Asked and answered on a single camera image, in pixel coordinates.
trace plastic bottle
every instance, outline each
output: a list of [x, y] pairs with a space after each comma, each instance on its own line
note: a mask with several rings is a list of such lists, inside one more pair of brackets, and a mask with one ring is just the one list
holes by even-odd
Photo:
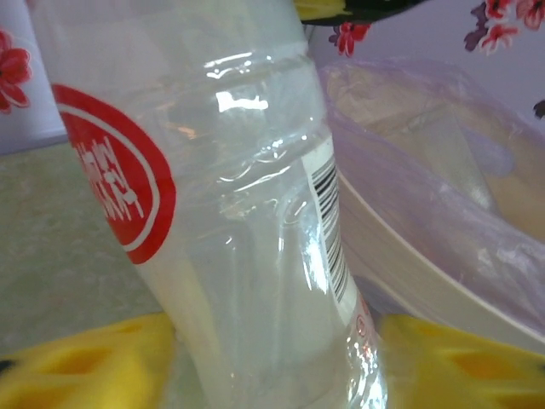
[[210, 406], [380, 407], [291, 0], [37, 0], [31, 14], [71, 144]]

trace red label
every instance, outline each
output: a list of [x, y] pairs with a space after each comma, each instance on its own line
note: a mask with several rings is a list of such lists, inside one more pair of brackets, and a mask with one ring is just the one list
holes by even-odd
[[365, 318], [362, 314], [359, 314], [356, 319], [356, 329], [362, 338], [367, 336], [367, 325], [365, 324]]
[[68, 137], [110, 227], [141, 264], [172, 225], [175, 183], [153, 140], [114, 107], [64, 85], [52, 86]]
[[367, 307], [367, 302], [365, 302], [364, 298], [362, 297], [361, 294], [359, 294], [359, 301], [361, 302], [361, 308], [364, 310], [365, 312], [365, 315], [367, 315], [368, 317], [371, 316], [371, 313], [369, 311], [369, 308]]

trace white container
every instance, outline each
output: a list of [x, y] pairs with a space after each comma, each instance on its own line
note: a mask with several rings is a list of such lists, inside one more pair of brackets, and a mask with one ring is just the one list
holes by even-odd
[[0, 155], [66, 140], [25, 2], [0, 0]]
[[71, 143], [210, 405], [381, 407], [293, 3], [34, 3]]

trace red flower print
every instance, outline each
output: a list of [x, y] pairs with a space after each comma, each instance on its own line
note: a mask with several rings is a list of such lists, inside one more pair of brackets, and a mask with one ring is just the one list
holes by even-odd
[[517, 34], [519, 34], [518, 27], [496, 24], [488, 31], [488, 35], [483, 39], [480, 48], [486, 50], [486, 54], [490, 55], [496, 52], [498, 44], [503, 44], [505, 48], [511, 47], [513, 36]]
[[517, 19], [522, 19], [530, 30], [538, 30], [545, 20], [545, 0], [518, 0]]
[[32, 76], [28, 63], [31, 55], [25, 49], [11, 47], [11, 35], [0, 29], [0, 112], [10, 113], [11, 106], [24, 108], [30, 105], [19, 84]]
[[513, 0], [486, 0], [486, 16], [489, 19], [502, 20], [508, 14], [508, 6]]
[[335, 38], [335, 45], [339, 49], [339, 55], [344, 54], [351, 57], [354, 54], [354, 45], [357, 41], [364, 41], [370, 24], [341, 24], [335, 32], [338, 37]]

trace barcode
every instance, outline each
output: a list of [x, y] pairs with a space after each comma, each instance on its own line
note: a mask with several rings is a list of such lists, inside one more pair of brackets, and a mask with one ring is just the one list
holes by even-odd
[[335, 158], [331, 157], [320, 169], [313, 173], [313, 185], [318, 195], [320, 214], [324, 225], [324, 241], [330, 267], [331, 284], [341, 302], [347, 289], [348, 267], [341, 247], [339, 230], [339, 187]]

